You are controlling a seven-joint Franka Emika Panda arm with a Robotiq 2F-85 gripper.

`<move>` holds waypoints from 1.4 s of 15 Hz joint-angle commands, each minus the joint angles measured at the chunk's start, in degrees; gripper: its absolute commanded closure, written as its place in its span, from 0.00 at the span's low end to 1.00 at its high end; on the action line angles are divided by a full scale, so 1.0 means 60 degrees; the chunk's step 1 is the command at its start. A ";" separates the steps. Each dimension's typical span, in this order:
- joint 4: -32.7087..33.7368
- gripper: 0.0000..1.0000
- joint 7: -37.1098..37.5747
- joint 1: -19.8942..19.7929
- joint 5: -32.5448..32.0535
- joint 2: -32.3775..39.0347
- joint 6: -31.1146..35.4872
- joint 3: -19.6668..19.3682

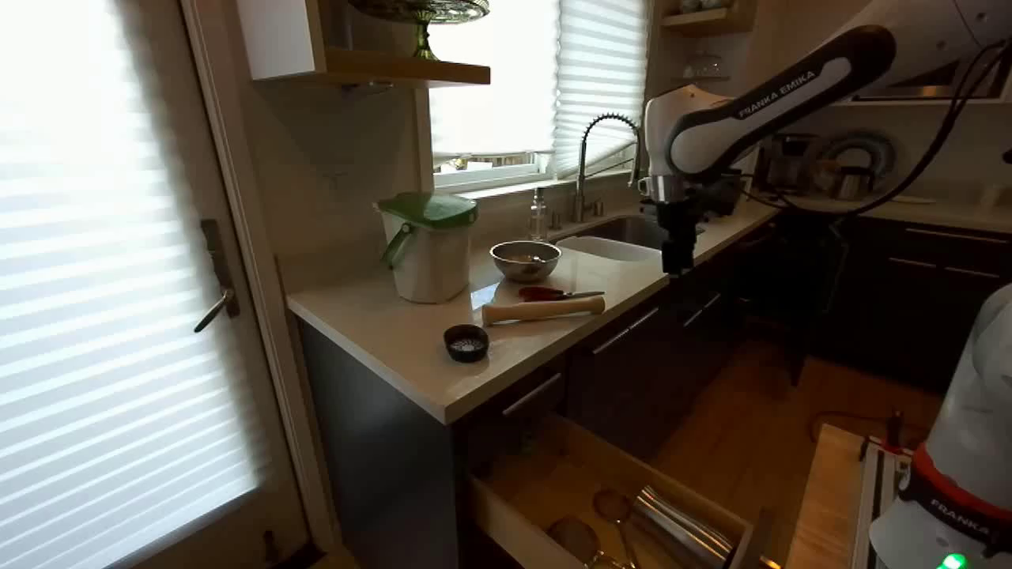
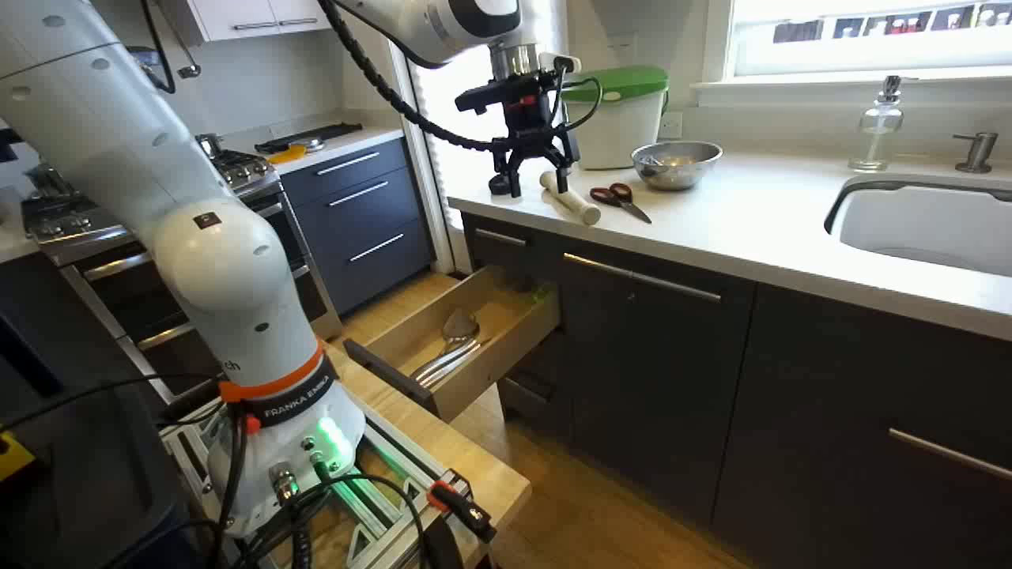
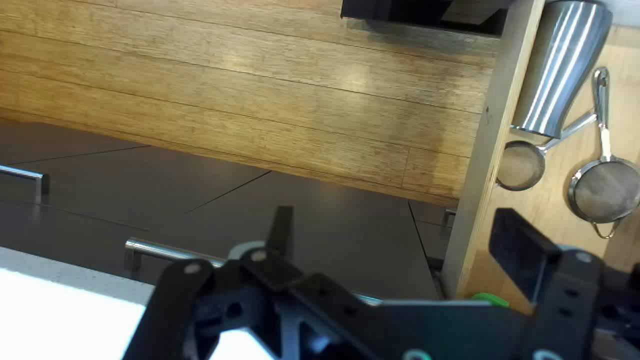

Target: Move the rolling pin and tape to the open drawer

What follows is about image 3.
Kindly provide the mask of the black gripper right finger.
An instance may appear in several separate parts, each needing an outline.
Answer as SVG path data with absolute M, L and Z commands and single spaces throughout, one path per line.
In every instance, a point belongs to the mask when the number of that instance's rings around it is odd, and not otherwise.
M 640 360 L 638 270 L 562 246 L 513 208 L 499 208 L 491 256 L 533 305 L 529 360 Z

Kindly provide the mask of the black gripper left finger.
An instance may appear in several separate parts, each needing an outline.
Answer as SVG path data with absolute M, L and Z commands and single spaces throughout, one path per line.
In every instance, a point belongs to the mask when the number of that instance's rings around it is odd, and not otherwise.
M 278 207 L 267 244 L 221 269 L 172 263 L 124 350 L 124 360 L 208 360 L 231 331 L 247 331 L 276 360 L 372 360 L 356 314 L 365 305 L 286 254 L 294 208 Z

